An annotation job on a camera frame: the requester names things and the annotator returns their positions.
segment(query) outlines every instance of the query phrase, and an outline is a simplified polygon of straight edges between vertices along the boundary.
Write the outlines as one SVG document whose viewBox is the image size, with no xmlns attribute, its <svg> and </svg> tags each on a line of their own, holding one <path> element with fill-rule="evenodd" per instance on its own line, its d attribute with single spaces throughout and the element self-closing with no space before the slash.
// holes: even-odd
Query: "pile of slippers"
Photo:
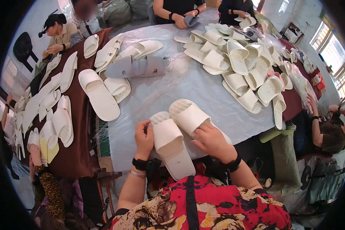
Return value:
<svg viewBox="0 0 345 230">
<path fill-rule="evenodd" d="M 194 138 L 194 131 L 201 125 L 211 123 L 215 126 L 211 122 L 211 117 L 194 102 L 179 99 L 171 104 L 169 112 L 156 113 L 150 120 L 153 127 L 154 147 L 172 178 L 178 181 L 195 175 L 196 171 L 179 127 Z M 226 142 L 232 145 L 230 138 L 225 133 L 222 134 Z"/>
</svg>

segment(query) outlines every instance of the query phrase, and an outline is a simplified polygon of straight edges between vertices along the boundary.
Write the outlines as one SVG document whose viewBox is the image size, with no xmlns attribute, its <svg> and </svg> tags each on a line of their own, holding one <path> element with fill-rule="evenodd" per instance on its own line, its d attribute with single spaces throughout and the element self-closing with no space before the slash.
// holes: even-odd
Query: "woman's right hand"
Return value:
<svg viewBox="0 0 345 230">
<path fill-rule="evenodd" d="M 221 131 L 211 123 L 201 125 L 193 135 L 192 143 L 204 153 L 216 157 L 227 164 L 237 157 L 235 147 L 226 143 Z"/>
<path fill-rule="evenodd" d="M 188 28 L 188 26 L 186 26 L 186 24 L 184 22 L 184 16 L 181 16 L 180 14 L 173 14 L 171 19 L 175 21 L 175 24 L 180 29 L 187 29 Z"/>
</svg>

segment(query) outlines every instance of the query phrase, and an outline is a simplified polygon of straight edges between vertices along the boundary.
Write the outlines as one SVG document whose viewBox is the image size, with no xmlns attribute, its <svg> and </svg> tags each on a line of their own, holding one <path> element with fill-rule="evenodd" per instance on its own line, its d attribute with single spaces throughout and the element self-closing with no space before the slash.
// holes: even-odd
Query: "brown tablecloth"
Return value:
<svg viewBox="0 0 345 230">
<path fill-rule="evenodd" d="M 112 28 L 107 28 L 96 33 L 100 37 L 98 50 L 100 50 L 109 41 L 108 35 L 111 30 Z M 78 51 L 78 67 L 74 73 L 72 84 L 70 85 L 69 89 L 62 94 L 69 96 L 71 101 L 74 140 L 68 148 L 65 148 L 63 143 L 59 139 L 59 152 L 52 160 L 52 162 L 48 164 L 50 172 L 57 177 L 75 178 L 93 176 L 93 170 L 89 159 L 89 151 L 92 149 L 91 137 L 88 134 L 90 122 L 90 103 L 87 95 L 84 93 L 82 87 L 79 84 L 78 74 L 85 69 L 95 69 L 93 65 L 96 59 L 96 55 L 93 55 L 88 59 L 84 58 L 84 41 L 85 39 L 62 55 L 59 65 L 51 72 L 50 76 L 43 84 L 46 85 L 48 82 L 50 82 L 52 76 L 55 76 L 59 72 L 62 72 L 64 64 L 68 57 L 75 51 Z M 53 107 L 53 111 L 56 111 L 56 108 L 57 104 Z M 46 119 L 40 122 L 39 116 L 37 115 L 35 117 L 35 119 L 33 120 L 33 126 L 26 133 L 24 146 L 27 146 L 29 132 L 35 127 L 37 127 L 40 131 L 45 122 Z M 24 163 L 28 164 L 30 153 L 27 149 L 25 149 L 25 151 L 27 157 L 23 160 Z"/>
</svg>

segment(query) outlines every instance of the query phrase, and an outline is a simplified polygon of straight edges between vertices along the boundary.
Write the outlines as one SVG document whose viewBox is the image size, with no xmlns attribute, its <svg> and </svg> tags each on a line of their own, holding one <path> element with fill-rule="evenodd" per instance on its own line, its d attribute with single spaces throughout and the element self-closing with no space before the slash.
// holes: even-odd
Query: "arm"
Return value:
<svg viewBox="0 0 345 230">
<path fill-rule="evenodd" d="M 195 131 L 192 143 L 206 154 L 216 157 L 222 163 L 227 164 L 238 157 L 235 147 L 226 143 L 221 131 L 211 124 L 202 125 Z M 262 188 L 248 165 L 242 160 L 239 168 L 230 173 L 230 178 L 237 186 L 250 190 Z"/>
<path fill-rule="evenodd" d="M 148 125 L 147 134 L 144 133 L 144 127 Z M 151 121 L 141 121 L 135 127 L 135 141 L 137 143 L 137 154 L 135 159 L 148 160 L 148 156 L 153 148 L 153 131 Z M 137 170 L 134 166 L 131 171 L 139 174 L 146 174 L 145 171 Z M 132 209 L 143 202 L 146 192 L 146 177 L 138 177 L 129 173 L 121 189 L 118 209 Z"/>
</svg>

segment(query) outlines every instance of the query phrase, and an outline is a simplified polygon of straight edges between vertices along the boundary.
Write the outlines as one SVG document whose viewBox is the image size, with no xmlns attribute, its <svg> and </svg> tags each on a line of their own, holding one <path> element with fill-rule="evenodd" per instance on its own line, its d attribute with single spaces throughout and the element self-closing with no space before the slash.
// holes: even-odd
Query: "stack of slippers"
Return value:
<svg viewBox="0 0 345 230">
<path fill-rule="evenodd" d="M 154 147 L 171 177 L 178 181 L 195 175 L 196 171 L 184 144 L 179 127 L 194 138 L 194 131 L 203 124 L 211 123 L 211 117 L 188 99 L 179 99 L 171 104 L 169 112 L 154 114 L 150 120 L 153 126 Z M 230 145 L 231 140 L 223 133 Z"/>
<path fill-rule="evenodd" d="M 86 69 L 79 73 L 78 80 L 101 120 L 110 122 L 119 117 L 118 103 L 131 92 L 126 78 L 107 78 L 103 81 L 94 70 Z"/>
</svg>

